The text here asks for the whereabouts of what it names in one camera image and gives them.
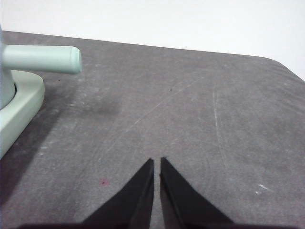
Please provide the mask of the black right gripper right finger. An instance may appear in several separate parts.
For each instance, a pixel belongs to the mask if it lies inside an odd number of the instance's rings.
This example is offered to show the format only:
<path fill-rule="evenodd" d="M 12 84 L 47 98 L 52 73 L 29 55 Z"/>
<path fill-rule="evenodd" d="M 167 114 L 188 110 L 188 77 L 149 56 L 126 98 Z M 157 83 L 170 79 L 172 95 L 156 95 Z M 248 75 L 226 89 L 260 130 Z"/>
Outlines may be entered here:
<path fill-rule="evenodd" d="M 160 197 L 166 225 L 234 224 L 201 196 L 165 157 L 161 158 Z"/>

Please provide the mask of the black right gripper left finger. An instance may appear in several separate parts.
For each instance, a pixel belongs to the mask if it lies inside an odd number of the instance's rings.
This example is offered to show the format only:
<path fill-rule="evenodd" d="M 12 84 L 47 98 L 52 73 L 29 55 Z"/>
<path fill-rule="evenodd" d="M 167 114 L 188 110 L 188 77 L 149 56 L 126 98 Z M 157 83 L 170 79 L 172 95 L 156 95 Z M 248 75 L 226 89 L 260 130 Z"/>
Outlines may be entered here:
<path fill-rule="evenodd" d="M 83 221 L 83 225 L 149 225 L 154 162 L 148 159 L 126 185 Z"/>

